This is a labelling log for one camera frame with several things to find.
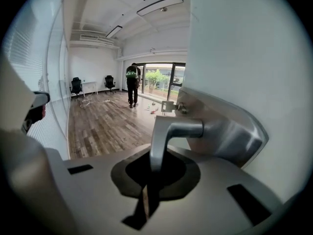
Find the lever handle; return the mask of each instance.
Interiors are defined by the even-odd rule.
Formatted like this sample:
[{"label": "lever handle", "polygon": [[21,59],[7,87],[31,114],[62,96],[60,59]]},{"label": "lever handle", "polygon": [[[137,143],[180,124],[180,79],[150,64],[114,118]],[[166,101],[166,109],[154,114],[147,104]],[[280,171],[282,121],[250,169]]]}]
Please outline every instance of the lever handle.
[{"label": "lever handle", "polygon": [[203,123],[200,119],[157,116],[150,150],[152,173],[161,171],[164,151],[171,138],[199,138],[202,135]]}]

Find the glass door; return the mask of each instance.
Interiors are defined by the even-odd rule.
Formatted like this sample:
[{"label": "glass door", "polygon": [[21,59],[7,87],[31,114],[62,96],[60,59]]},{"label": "glass door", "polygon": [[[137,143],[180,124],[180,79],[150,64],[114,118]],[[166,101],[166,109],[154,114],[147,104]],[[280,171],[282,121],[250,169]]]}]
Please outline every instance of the glass door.
[{"label": "glass door", "polygon": [[143,93],[167,100],[173,63],[145,64]]},{"label": "glass door", "polygon": [[138,92],[142,92],[143,93],[143,87],[142,87],[142,80],[143,80],[143,71],[144,71],[144,68],[145,68],[145,64],[137,64],[137,67],[140,69],[141,71],[141,76],[140,76],[140,85],[139,85],[139,89],[138,89]]},{"label": "glass door", "polygon": [[182,82],[185,75],[185,66],[183,63],[174,63],[172,75],[170,79],[170,85],[167,95],[167,100],[169,101],[177,101],[179,90],[182,86]]}]

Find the desk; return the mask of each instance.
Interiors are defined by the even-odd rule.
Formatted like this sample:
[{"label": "desk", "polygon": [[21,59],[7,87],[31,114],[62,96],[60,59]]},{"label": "desk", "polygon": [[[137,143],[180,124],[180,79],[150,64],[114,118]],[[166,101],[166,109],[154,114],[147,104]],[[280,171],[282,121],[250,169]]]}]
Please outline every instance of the desk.
[{"label": "desk", "polygon": [[98,94],[97,82],[95,82],[95,81],[91,81],[91,82],[82,82],[84,97],[85,97],[85,85],[86,85],[86,84],[93,84],[94,90],[95,90],[96,94]]}]

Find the ceiling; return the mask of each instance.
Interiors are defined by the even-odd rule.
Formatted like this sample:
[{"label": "ceiling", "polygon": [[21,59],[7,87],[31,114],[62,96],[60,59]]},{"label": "ceiling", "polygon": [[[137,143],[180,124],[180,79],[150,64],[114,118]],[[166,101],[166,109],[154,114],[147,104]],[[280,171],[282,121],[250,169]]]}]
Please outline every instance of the ceiling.
[{"label": "ceiling", "polygon": [[137,11],[158,0],[79,0],[76,7],[73,30],[89,30],[109,33],[117,25],[123,27],[114,38],[124,40],[138,34],[160,32],[165,29],[188,27],[190,24],[190,0],[143,17]]}]

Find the metal plate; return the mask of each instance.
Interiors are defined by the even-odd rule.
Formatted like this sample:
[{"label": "metal plate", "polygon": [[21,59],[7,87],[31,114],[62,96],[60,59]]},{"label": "metal plate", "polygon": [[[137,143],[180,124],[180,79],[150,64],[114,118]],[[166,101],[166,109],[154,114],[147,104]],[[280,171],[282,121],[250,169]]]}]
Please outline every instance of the metal plate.
[{"label": "metal plate", "polygon": [[252,114],[220,98],[182,87],[177,104],[183,104],[187,112],[176,110],[176,116],[201,119],[204,124],[201,138],[187,139],[192,151],[242,167],[268,142],[266,131]]}]

